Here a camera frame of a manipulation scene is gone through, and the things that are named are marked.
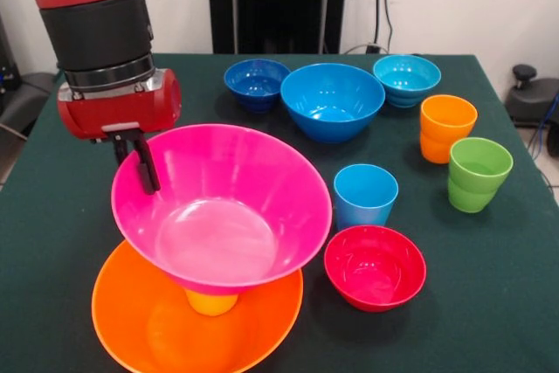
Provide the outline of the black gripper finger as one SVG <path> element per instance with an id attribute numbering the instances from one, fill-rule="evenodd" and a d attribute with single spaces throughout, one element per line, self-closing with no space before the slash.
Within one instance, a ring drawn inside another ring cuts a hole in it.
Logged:
<path id="1" fill-rule="evenodd" d="M 110 135 L 114 155 L 118 165 L 121 165 L 128 156 L 128 141 L 122 135 Z"/>
<path id="2" fill-rule="evenodd" d="M 147 194 L 153 195 L 160 190 L 161 185 L 144 133 L 142 131 L 133 131 L 131 134 L 131 142 L 139 156 L 137 168 L 140 173 L 143 188 Z"/>

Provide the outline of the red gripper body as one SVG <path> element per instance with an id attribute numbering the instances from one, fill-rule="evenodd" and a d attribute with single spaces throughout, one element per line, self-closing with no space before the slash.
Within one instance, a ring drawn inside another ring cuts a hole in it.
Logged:
<path id="1" fill-rule="evenodd" d="M 182 96 L 175 73 L 157 69 L 142 82 L 97 93 L 76 93 L 63 83 L 57 106 L 75 137 L 105 139 L 113 132 L 134 128 L 144 133 L 172 128 L 181 113 Z"/>

